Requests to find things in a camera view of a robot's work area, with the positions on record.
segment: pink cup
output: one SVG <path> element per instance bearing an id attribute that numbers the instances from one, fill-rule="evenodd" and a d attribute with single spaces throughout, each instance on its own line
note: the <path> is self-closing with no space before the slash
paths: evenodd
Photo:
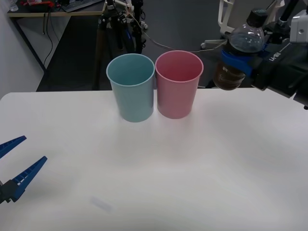
<path id="1" fill-rule="evenodd" d="M 155 63 L 157 78 L 157 107 L 170 119 L 187 116 L 193 106 L 203 63 L 187 51 L 169 51 Z"/>

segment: plastic bottle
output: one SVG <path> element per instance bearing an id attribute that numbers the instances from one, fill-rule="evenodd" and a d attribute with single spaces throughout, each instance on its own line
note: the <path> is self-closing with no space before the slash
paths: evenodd
<path id="1" fill-rule="evenodd" d="M 266 10 L 254 8 L 247 18 L 247 23 L 229 35 L 224 51 L 234 56 L 250 56 L 262 51 L 265 42 L 262 26 L 266 19 Z M 240 86 L 244 78 L 242 71 L 220 62 L 213 81 L 221 89 L 233 90 Z"/>
<path id="2" fill-rule="evenodd" d="M 17 11 L 18 10 L 18 6 L 15 3 L 15 0 L 9 0 L 10 3 L 10 11 Z"/>

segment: metal stand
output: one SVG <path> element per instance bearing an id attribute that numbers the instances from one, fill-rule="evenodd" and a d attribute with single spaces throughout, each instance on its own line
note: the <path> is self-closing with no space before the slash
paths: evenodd
<path id="1" fill-rule="evenodd" d="M 36 61 L 38 62 L 38 64 L 40 65 L 40 67 L 42 68 L 42 70 L 44 71 L 44 74 L 47 74 L 47 70 L 46 67 L 44 66 L 43 62 L 40 60 L 38 54 L 35 52 L 34 48 L 32 47 L 30 41 L 28 40 L 27 36 L 24 34 L 23 30 L 21 29 L 21 27 L 19 26 L 17 20 L 18 18 L 15 17 L 11 17 L 10 18 L 13 25 L 15 26 L 15 28 L 17 29 L 18 33 L 20 34 L 20 36 L 23 38 L 23 40 L 25 41 L 27 47 L 30 49 L 31 53 L 33 54 L 34 58 L 36 59 Z"/>
<path id="2" fill-rule="evenodd" d="M 131 23 L 133 28 L 132 35 L 135 37 L 136 40 L 136 49 L 135 49 L 132 35 L 128 30 L 128 23 L 125 15 L 117 10 L 113 0 L 107 0 L 106 2 L 107 6 L 104 6 L 103 9 L 107 8 L 107 12 L 103 13 L 98 20 L 98 28 L 96 35 L 94 79 L 92 84 L 92 90 L 99 90 L 100 88 L 103 51 L 108 50 L 110 60 L 114 58 L 112 54 L 112 49 L 109 44 L 108 35 L 106 33 L 109 24 L 115 32 L 117 47 L 120 50 L 123 50 L 123 45 L 124 45 L 128 53 L 141 53 L 145 43 L 145 40 L 142 39 L 141 28 L 137 25 L 136 22 L 132 22 Z M 132 5 L 134 6 L 135 18 L 139 22 L 143 0 L 133 0 Z"/>

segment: robotic arm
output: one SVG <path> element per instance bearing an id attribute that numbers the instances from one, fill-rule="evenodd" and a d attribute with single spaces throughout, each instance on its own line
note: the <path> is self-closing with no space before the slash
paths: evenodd
<path id="1" fill-rule="evenodd" d="M 225 64 L 243 71 L 251 85 L 270 89 L 303 104 L 308 110 L 308 14 L 301 11 L 288 25 L 298 0 L 291 0 L 276 23 L 263 27 L 265 49 L 258 56 L 239 57 L 222 51 Z"/>

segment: black floor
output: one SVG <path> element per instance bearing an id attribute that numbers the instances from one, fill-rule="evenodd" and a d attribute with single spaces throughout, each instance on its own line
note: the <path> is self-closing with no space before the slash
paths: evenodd
<path id="1" fill-rule="evenodd" d="M 147 34 L 156 42 L 178 50 L 199 50 L 205 39 L 220 38 L 218 8 L 219 0 L 144 0 Z M 71 17 L 48 66 L 49 77 L 43 78 L 37 91 L 91 90 L 97 22 L 97 16 Z M 123 53 L 117 50 L 114 41 L 112 47 L 115 56 Z M 155 62 L 166 51 L 148 39 L 142 54 Z M 214 75 L 220 49 L 197 55 L 205 67 L 199 85 L 206 86 Z M 101 90 L 111 89 L 104 74 L 109 62 L 106 54 Z M 248 80 L 244 80 L 242 87 L 249 87 Z"/>

